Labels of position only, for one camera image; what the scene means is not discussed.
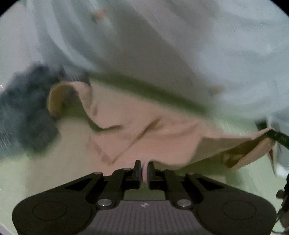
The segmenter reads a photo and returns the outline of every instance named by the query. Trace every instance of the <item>pink towel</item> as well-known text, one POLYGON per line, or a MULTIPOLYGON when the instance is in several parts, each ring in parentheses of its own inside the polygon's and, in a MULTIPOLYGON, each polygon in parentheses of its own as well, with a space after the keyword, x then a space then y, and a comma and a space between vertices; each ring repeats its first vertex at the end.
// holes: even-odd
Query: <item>pink towel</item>
POLYGON ((99 169, 109 175, 119 168, 132 168, 136 159, 158 161, 176 168, 222 155, 228 168, 239 169, 264 156, 274 145, 266 132, 247 136, 226 135, 202 118, 167 110, 159 104, 129 97, 121 106, 108 106, 93 99, 92 88, 83 82, 61 82, 48 98, 52 116, 60 117, 65 94, 73 88, 88 117, 104 129, 88 137, 90 154, 99 158, 99 169))

